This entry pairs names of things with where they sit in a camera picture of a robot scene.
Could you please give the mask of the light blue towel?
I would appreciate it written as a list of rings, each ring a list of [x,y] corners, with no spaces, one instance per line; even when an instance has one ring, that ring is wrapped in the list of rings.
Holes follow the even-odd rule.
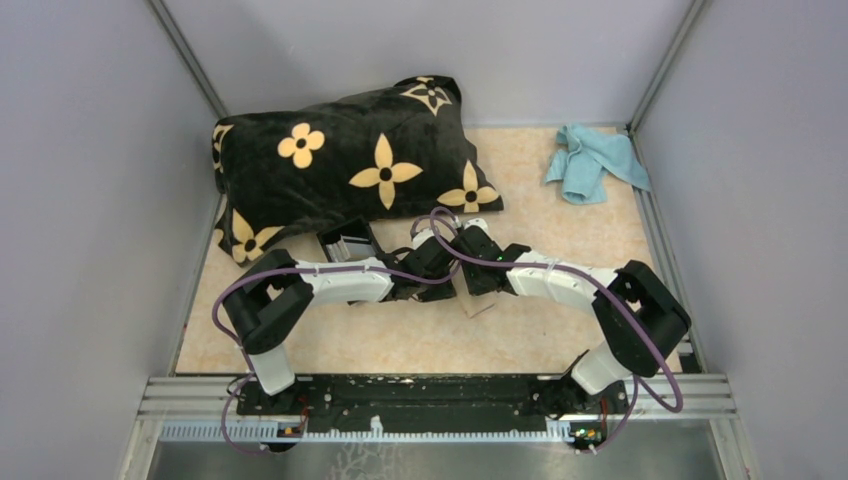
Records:
[[[639,190],[652,190],[648,172],[627,136],[569,124],[557,132],[555,141],[558,149],[550,157],[544,183],[558,182],[565,201],[574,205],[606,202],[603,180],[609,174]]]

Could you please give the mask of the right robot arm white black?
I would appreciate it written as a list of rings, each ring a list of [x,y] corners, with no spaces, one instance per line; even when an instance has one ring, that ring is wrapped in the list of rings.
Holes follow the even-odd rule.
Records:
[[[594,316],[604,340],[575,361],[563,385],[564,401],[576,412],[590,411],[615,382],[665,370],[668,356],[690,330],[690,315],[641,261],[618,269],[586,267],[522,244],[500,248],[478,219],[467,222],[450,246],[474,295],[545,298]]]

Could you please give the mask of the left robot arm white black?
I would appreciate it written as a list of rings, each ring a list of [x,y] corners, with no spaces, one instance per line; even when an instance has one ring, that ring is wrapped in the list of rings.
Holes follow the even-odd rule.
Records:
[[[216,326],[225,314],[229,335],[241,349],[264,405],[277,414],[300,399],[296,374],[284,342],[310,308],[331,304],[437,299],[455,295],[451,284],[459,265],[436,239],[416,247],[384,251],[375,241],[342,238],[342,261],[297,260],[285,249],[266,254],[224,290],[212,307]]]

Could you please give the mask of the black card holder box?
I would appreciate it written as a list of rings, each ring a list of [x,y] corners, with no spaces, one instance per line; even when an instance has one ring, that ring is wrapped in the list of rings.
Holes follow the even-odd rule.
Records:
[[[329,262],[359,261],[384,254],[369,222],[363,217],[319,231],[316,237]]]

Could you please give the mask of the stack of cards in holder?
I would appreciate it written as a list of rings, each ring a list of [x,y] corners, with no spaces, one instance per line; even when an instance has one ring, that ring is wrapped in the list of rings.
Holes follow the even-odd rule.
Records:
[[[326,250],[329,260],[336,263],[359,261],[376,255],[376,250],[370,242],[349,241],[344,238],[327,244]]]

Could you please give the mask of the black pillow with cream flowers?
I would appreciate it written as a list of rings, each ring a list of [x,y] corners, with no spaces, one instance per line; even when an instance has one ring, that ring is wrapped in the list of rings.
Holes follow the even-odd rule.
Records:
[[[240,266],[280,241],[352,218],[412,218],[436,207],[499,212],[500,191],[466,137],[449,76],[293,111],[219,119],[211,134],[223,208],[213,236]]]

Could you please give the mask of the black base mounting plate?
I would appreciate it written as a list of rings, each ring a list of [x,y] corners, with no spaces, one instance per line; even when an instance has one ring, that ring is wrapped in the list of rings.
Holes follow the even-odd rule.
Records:
[[[565,376],[536,374],[411,375],[312,374],[297,378],[292,394],[269,397],[256,381],[237,396],[243,416],[293,415],[309,433],[364,432],[378,418],[387,433],[541,432],[570,414],[622,414],[623,382],[582,396]]]

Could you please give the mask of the aluminium frame rail front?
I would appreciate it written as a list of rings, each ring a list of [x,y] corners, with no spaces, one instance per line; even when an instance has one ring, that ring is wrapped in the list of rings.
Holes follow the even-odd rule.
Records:
[[[621,420],[724,420],[737,415],[719,374],[681,374],[589,396],[555,375],[330,375],[298,378],[270,396],[255,380],[152,378],[138,416],[167,440],[236,443],[584,443]]]

